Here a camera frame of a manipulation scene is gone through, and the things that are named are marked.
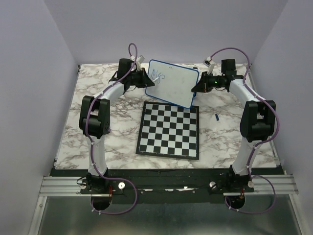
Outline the aluminium frame rail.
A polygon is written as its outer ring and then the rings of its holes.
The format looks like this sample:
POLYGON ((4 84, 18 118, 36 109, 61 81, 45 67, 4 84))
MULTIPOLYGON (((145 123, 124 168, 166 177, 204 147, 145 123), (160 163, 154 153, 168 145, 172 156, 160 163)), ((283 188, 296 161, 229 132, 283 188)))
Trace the aluminium frame rail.
POLYGON ((29 234, 309 235, 292 175, 254 168, 57 169, 42 179, 29 234))

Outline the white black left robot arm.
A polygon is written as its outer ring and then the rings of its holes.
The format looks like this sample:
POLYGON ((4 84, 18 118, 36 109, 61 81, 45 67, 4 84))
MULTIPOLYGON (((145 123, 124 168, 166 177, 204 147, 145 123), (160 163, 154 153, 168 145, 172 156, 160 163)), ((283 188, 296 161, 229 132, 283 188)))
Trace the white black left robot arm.
POLYGON ((105 161, 105 135, 110 132, 111 104, 131 87, 147 88, 154 86, 146 70, 141 66, 144 57, 119 60, 118 70, 109 80, 106 88, 93 96, 84 96, 81 105, 79 128, 86 136, 89 149, 89 169, 86 181, 81 187, 104 193, 111 189, 106 176, 108 167, 105 161))

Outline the blue framed whiteboard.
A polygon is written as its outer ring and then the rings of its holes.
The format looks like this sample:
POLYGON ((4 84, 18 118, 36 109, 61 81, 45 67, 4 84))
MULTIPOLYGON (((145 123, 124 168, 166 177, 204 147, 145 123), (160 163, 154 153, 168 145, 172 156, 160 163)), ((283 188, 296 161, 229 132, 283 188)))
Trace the blue framed whiteboard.
POLYGON ((159 60, 150 60, 148 77, 154 82, 153 87, 148 87, 145 94, 183 108, 191 108, 194 93, 191 89, 197 84, 199 71, 159 60))

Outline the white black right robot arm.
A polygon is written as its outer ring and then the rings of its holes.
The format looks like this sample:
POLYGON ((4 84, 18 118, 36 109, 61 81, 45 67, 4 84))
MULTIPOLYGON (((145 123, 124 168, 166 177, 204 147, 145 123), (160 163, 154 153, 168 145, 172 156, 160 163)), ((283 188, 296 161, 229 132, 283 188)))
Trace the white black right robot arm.
POLYGON ((224 88, 244 106, 240 122, 242 142, 222 184, 226 192, 243 190, 252 186, 251 168, 259 147, 273 135, 276 104, 272 100, 264 100, 246 83, 244 75, 237 74, 235 59, 222 60, 221 75, 213 74, 215 62, 211 57, 203 63, 208 69, 202 72, 200 81, 191 91, 208 93, 213 88, 224 88))

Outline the black white chessboard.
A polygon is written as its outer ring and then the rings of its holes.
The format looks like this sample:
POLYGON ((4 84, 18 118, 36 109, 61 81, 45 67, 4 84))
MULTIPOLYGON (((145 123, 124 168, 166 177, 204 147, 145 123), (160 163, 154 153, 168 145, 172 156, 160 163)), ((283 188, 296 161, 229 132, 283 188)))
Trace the black white chessboard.
POLYGON ((199 106, 183 108, 145 101, 136 154, 198 160, 200 158, 199 106))

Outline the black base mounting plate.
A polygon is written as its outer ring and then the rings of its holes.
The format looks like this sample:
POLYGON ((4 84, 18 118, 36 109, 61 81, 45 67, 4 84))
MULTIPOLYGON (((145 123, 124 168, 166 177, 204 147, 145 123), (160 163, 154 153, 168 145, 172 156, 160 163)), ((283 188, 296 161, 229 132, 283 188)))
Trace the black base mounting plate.
POLYGON ((76 177, 79 194, 90 197, 93 211, 99 214, 123 214, 138 204, 223 203, 230 193, 229 202, 239 209, 245 203, 243 190, 226 192, 222 184, 229 169, 109 169, 106 176, 111 189, 88 190, 81 187, 86 181, 86 170, 51 171, 52 177, 76 177))

